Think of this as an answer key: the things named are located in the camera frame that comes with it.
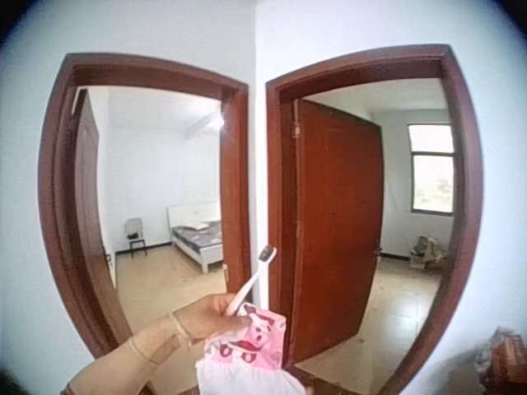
tiled floor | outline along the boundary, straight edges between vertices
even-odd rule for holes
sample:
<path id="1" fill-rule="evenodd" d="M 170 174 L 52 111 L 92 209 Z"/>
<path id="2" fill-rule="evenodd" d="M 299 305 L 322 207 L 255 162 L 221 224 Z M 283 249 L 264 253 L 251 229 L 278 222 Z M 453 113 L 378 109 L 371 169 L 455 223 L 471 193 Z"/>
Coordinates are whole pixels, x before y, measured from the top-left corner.
<path id="1" fill-rule="evenodd" d="M 439 273 L 383 259 L 359 333 L 296 366 L 347 390 L 377 393 L 421 330 L 440 279 Z"/>
<path id="2" fill-rule="evenodd" d="M 117 257 L 117 293 L 134 333 L 154 318 L 183 307 L 202 296 L 226 291 L 222 264 L 200 266 L 174 246 Z M 152 380 L 158 395 L 175 395 L 196 385 L 194 363 L 203 358 L 203 344 L 177 350 Z"/>

pink cartoon print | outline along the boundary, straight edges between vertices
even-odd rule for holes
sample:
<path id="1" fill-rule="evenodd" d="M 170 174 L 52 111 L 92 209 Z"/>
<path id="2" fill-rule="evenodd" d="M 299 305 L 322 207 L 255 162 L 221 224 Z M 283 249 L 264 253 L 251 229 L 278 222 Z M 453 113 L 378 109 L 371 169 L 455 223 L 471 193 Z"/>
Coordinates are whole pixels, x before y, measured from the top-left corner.
<path id="1" fill-rule="evenodd" d="M 238 315 L 250 316 L 250 327 L 210 339 L 205 345 L 205 357 L 225 363 L 239 360 L 254 367 L 280 369 L 286 319 L 252 304 L 243 304 Z"/>

toothbrush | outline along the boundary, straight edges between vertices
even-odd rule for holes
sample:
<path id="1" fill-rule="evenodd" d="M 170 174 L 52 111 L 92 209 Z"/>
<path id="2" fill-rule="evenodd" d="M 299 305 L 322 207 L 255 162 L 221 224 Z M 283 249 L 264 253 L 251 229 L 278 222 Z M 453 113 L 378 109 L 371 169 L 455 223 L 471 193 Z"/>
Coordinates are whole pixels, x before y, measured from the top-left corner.
<path id="1" fill-rule="evenodd" d="M 263 264 L 260 264 L 260 267 L 258 271 L 241 287 L 241 289 L 238 291 L 232 302 L 227 307 L 227 310 L 225 310 L 225 315 L 228 317 L 230 315 L 234 315 L 235 312 L 238 310 L 238 308 L 243 303 L 245 297 L 247 294 L 249 294 L 250 289 L 253 287 L 256 280 L 259 279 L 260 274 L 264 271 L 264 269 L 267 269 L 271 261 L 273 260 L 274 256 L 277 254 L 277 249 L 272 247 L 271 245 L 267 244 L 265 248 L 262 250 L 260 255 L 258 256 L 258 259 L 263 262 Z"/>

toothbrush bristles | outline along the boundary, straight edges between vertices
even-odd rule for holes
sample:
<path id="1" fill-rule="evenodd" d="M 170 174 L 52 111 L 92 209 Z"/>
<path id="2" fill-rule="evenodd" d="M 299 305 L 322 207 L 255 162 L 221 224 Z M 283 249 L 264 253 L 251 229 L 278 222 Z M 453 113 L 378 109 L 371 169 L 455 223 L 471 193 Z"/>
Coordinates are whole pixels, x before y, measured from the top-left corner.
<path id="1" fill-rule="evenodd" d="M 273 253 L 273 247 L 271 247 L 269 244 L 265 246 L 265 248 L 262 250 L 260 255 L 258 256 L 258 259 L 260 261 L 267 261 L 269 257 L 271 256 L 271 253 Z"/>

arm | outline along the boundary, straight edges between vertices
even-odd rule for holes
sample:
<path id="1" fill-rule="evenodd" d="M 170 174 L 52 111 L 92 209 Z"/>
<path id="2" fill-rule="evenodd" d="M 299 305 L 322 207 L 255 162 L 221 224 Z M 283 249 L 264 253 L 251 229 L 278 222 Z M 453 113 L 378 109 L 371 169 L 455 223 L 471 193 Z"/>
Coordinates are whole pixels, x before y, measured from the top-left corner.
<path id="1" fill-rule="evenodd" d="M 250 325 L 249 317 L 223 317 L 234 295 L 208 295 L 156 319 L 137 335 L 95 360 L 69 384 L 71 393 L 137 394 L 182 343 Z"/>

